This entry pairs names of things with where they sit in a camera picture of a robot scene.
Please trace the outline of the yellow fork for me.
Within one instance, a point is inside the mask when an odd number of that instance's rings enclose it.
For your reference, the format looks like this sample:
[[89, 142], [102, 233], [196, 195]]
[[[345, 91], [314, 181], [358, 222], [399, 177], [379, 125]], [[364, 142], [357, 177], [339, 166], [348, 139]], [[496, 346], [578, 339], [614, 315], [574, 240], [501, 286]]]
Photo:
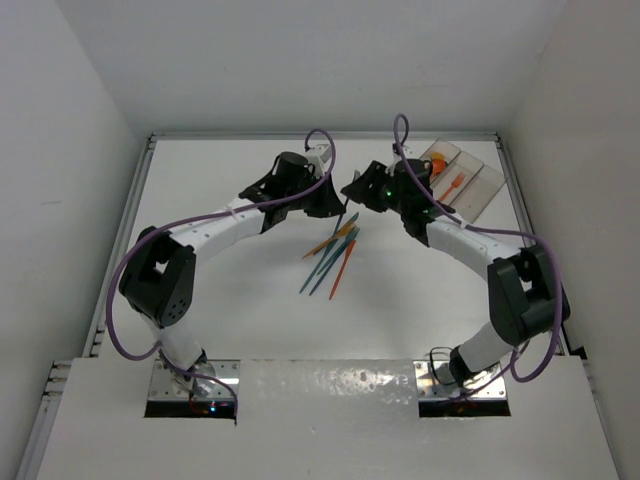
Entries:
[[317, 254], [319, 251], [323, 250], [325, 247], [327, 247], [332, 241], [337, 240], [337, 239], [331, 239], [331, 236], [323, 241], [322, 243], [320, 243], [319, 245], [317, 245], [316, 247], [314, 247], [313, 249], [311, 249], [310, 251], [308, 251], [304, 256], [303, 259], [310, 257], [312, 255]]

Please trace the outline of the orange-red spoon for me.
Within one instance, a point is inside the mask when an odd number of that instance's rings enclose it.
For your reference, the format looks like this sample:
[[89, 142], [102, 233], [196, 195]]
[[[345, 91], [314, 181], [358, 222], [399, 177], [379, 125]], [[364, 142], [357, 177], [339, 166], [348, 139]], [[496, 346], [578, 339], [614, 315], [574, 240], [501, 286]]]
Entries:
[[430, 164], [433, 177], [440, 175], [448, 166], [447, 161], [443, 158], [432, 158]]

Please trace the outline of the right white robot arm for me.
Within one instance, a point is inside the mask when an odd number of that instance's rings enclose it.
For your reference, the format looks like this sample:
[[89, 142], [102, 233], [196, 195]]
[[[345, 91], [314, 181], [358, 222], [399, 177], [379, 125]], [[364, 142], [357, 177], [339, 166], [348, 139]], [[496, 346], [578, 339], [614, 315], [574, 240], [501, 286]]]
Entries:
[[433, 162], [407, 157], [393, 148], [395, 161], [372, 162], [342, 194], [371, 211], [400, 216], [410, 237], [449, 255], [485, 281], [489, 320], [462, 344], [436, 375], [441, 384], [463, 388], [532, 338], [550, 332], [554, 339], [570, 315], [555, 256], [539, 237], [516, 248], [500, 241], [502, 231], [467, 225], [434, 198]]

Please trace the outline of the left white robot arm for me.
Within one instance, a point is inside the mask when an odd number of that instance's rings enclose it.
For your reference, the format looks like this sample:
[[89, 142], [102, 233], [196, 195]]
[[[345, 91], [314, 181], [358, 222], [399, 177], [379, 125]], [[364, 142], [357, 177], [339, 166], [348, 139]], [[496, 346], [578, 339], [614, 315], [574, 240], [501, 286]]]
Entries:
[[197, 269], [234, 244], [263, 234], [292, 211], [312, 218], [344, 213], [331, 179], [331, 144], [283, 151], [270, 170], [228, 205], [201, 220], [144, 230], [127, 261], [118, 291], [149, 325], [164, 358], [192, 372], [204, 351], [192, 332], [188, 310]]

